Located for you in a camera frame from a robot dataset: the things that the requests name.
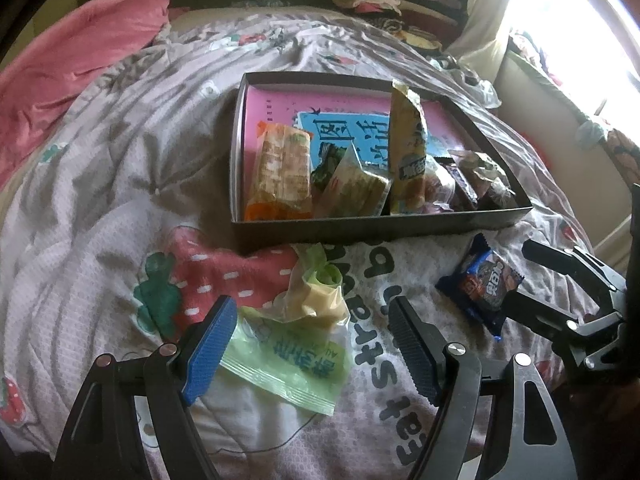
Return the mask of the blue Oreo strawberry cookie packet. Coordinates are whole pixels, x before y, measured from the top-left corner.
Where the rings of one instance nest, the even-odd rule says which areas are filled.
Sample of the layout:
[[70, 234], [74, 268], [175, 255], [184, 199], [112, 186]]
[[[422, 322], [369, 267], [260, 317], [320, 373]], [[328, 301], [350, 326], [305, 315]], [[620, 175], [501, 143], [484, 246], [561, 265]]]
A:
[[502, 310], [508, 292], [517, 290], [524, 276], [512, 268], [476, 234], [460, 263], [442, 276], [436, 288], [473, 322], [482, 324], [495, 339], [501, 339], [506, 315]]

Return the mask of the light green plastic snack bag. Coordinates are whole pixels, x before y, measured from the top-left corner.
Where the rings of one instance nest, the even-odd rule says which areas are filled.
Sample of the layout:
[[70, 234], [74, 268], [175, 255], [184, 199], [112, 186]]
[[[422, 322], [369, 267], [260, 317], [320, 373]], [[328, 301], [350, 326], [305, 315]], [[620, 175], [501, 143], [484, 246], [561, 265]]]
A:
[[242, 307], [221, 365], [298, 408], [331, 416], [352, 368], [349, 319], [281, 322]]

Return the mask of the clear packet cream pastry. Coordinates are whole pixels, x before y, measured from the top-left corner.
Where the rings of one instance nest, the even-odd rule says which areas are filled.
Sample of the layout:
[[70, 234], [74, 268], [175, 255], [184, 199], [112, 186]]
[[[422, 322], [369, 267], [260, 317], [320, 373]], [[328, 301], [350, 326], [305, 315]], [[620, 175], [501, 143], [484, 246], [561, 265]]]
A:
[[318, 330], [344, 326], [349, 313], [341, 271], [329, 262], [321, 244], [296, 244], [293, 248], [298, 259], [288, 278], [288, 289], [264, 307], [266, 317]]

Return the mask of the clear bag of mixed snacks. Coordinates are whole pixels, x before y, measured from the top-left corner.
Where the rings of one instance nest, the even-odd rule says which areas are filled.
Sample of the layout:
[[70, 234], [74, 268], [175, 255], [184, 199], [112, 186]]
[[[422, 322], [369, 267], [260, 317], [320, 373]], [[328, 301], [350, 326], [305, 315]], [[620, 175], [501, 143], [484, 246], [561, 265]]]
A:
[[449, 155], [475, 191], [480, 208], [518, 208], [506, 173], [489, 155], [467, 150], [450, 150]]

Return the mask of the orange yellow cracker packet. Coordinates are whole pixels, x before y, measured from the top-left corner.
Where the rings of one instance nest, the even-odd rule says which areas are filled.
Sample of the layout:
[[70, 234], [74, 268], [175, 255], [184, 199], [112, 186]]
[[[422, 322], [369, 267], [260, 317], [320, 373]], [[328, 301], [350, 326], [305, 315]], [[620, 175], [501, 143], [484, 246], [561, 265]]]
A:
[[277, 122], [260, 122], [245, 221], [305, 220], [312, 217], [312, 134]]

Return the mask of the clear packet green brown snack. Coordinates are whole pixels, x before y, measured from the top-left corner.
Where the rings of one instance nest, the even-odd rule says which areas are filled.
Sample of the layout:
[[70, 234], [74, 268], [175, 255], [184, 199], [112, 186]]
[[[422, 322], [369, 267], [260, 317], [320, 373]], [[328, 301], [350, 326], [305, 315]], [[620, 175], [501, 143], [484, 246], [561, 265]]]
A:
[[311, 185], [314, 218], [378, 217], [391, 187], [388, 172], [362, 162], [350, 144], [326, 189], [318, 192]]

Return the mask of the yellow brown snack bar packet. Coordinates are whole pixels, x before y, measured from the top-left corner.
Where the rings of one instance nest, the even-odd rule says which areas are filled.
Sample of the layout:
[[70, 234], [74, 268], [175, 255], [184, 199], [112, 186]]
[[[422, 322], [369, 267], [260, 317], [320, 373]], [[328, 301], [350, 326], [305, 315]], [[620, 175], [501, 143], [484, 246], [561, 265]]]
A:
[[416, 214], [425, 204], [426, 132], [420, 96], [394, 80], [388, 127], [391, 214]]

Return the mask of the Snickers chocolate bar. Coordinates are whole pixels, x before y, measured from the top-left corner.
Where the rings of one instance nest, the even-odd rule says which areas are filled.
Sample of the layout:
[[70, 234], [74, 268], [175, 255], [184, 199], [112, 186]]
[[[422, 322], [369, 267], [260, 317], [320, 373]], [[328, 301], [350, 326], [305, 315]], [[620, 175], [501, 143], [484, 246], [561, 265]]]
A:
[[451, 210], [473, 211], [478, 208], [477, 192], [451, 158], [438, 158], [438, 178], [442, 203]]

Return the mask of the dark shallow cardboard box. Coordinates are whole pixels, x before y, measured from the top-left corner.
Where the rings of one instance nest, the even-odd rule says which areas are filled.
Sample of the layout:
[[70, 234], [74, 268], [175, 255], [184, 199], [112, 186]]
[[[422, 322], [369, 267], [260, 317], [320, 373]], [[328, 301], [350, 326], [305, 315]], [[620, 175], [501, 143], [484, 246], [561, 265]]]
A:
[[480, 209], [392, 217], [245, 221], [244, 211], [258, 147], [260, 122], [277, 122], [312, 134], [311, 162], [319, 163], [322, 142], [354, 144], [362, 162], [387, 164], [388, 113], [392, 85], [386, 80], [322, 73], [245, 74], [239, 86], [230, 155], [230, 208], [236, 248], [252, 252], [284, 243], [343, 243], [396, 240], [424, 235], [501, 230], [532, 209], [518, 178], [508, 174], [518, 208]]

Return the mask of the strawberry print grey quilt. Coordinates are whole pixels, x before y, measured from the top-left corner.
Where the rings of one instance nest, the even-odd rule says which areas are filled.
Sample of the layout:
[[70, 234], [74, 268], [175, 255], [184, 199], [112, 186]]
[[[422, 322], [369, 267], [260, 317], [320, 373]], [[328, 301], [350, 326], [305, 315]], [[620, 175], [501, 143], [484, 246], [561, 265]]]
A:
[[[249, 72], [400, 80], [448, 96], [491, 140], [532, 211], [489, 243], [540, 299], [585, 316], [572, 281], [526, 261], [526, 240], [588, 240], [535, 150], [420, 54], [371, 25], [316, 12], [227, 18], [162, 32], [78, 96], [27, 171], [1, 231], [1, 432], [14, 451], [55, 453], [93, 360], [145, 356], [162, 340], [160, 297], [197, 315], [215, 301], [214, 259], [231, 242], [232, 110]], [[507, 322], [500, 339], [473, 327], [435, 288], [468, 247], [464, 235], [335, 245], [354, 364], [335, 413], [288, 404], [226, 370], [193, 415], [227, 479], [403, 479], [434, 408], [416, 393], [386, 326], [408, 297], [425, 321], [485, 356], [526, 352], [550, 386], [563, 376], [548, 341]]]

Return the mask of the white plastic bag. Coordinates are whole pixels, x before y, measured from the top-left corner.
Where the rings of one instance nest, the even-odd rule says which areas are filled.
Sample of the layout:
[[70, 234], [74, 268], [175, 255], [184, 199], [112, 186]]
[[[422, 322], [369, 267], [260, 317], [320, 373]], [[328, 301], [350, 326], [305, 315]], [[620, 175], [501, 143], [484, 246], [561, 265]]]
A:
[[460, 64], [453, 56], [443, 54], [430, 58], [428, 62], [431, 66], [447, 74], [486, 110], [498, 110], [501, 106], [502, 102], [492, 83], [480, 78], [480, 75], [475, 70]]

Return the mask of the pink and blue book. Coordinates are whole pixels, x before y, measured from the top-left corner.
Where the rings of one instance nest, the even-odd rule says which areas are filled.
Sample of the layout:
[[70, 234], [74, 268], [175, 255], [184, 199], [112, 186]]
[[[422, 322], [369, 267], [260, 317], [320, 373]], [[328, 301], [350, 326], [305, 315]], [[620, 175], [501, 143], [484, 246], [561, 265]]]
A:
[[394, 82], [382, 98], [341, 93], [245, 92], [243, 218], [279, 221], [376, 218], [473, 210], [447, 145], [439, 100]]

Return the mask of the white curtain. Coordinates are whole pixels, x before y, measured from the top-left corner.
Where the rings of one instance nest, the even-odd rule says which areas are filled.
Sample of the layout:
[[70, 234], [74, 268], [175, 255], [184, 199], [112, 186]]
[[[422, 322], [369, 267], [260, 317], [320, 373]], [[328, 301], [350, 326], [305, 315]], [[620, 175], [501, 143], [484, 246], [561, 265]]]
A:
[[468, 20], [447, 52], [472, 68], [482, 79], [494, 82], [506, 54], [510, 0], [469, 0]]

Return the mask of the pink blanket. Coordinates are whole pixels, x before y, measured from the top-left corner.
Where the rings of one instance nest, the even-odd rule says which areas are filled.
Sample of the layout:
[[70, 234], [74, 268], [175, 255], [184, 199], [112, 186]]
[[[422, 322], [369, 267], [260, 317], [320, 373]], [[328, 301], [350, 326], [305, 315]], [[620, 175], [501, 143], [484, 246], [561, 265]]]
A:
[[91, 0], [37, 36], [1, 71], [1, 182], [109, 67], [169, 23], [170, 0]]

